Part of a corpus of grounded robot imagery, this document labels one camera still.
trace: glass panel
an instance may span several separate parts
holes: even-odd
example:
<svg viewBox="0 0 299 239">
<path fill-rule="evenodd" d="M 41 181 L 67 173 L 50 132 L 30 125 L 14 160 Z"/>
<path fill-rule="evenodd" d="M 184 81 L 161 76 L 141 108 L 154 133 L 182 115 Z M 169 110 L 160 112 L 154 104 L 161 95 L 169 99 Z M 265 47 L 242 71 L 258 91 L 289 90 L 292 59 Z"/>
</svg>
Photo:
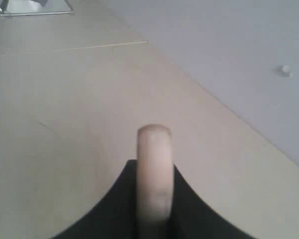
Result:
<svg viewBox="0 0 299 239">
<path fill-rule="evenodd" d="M 1 16 L 47 15 L 72 13 L 66 0 L 1 0 Z"/>
</svg>

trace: black object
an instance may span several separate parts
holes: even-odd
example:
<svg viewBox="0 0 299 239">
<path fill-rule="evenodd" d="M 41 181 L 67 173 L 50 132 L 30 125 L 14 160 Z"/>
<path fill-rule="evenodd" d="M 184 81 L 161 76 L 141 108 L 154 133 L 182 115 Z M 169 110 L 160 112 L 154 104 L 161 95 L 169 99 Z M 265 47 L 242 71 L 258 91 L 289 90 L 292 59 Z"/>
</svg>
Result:
<svg viewBox="0 0 299 239">
<path fill-rule="evenodd" d="M 54 239 L 136 239 L 136 160 L 129 160 L 105 197 Z M 170 239 L 252 239 L 214 212 L 175 167 Z"/>
</svg>

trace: white wall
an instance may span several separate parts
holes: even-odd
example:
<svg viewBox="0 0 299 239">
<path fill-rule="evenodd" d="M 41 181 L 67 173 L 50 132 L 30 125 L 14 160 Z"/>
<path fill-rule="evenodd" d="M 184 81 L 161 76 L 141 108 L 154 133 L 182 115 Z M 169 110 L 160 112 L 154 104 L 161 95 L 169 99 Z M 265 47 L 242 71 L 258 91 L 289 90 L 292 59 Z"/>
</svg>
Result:
<svg viewBox="0 0 299 239">
<path fill-rule="evenodd" d="M 299 164 L 299 0 L 101 2 Z"/>
</svg>

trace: beige floor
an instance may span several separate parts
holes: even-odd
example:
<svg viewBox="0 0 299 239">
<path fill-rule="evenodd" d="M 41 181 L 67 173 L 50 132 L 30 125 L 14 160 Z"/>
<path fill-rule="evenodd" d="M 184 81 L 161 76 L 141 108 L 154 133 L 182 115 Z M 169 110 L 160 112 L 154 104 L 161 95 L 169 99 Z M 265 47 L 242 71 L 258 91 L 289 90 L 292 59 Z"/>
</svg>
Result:
<svg viewBox="0 0 299 239">
<path fill-rule="evenodd" d="M 0 19 L 0 239 L 78 220 L 150 122 L 173 130 L 176 165 L 218 213 L 258 238 L 299 238 L 299 168 L 106 8 L 72 5 Z"/>
</svg>

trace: beige cylindrical object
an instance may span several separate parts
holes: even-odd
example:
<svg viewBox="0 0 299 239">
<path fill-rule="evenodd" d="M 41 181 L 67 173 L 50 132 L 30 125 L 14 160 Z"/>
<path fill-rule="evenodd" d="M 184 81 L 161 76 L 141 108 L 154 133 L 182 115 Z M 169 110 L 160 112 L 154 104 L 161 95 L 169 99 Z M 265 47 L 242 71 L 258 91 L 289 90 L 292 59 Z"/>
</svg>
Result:
<svg viewBox="0 0 299 239">
<path fill-rule="evenodd" d="M 137 158 L 138 237 L 162 239 L 166 236 L 174 190 L 170 130 L 161 124 L 140 128 Z"/>
</svg>

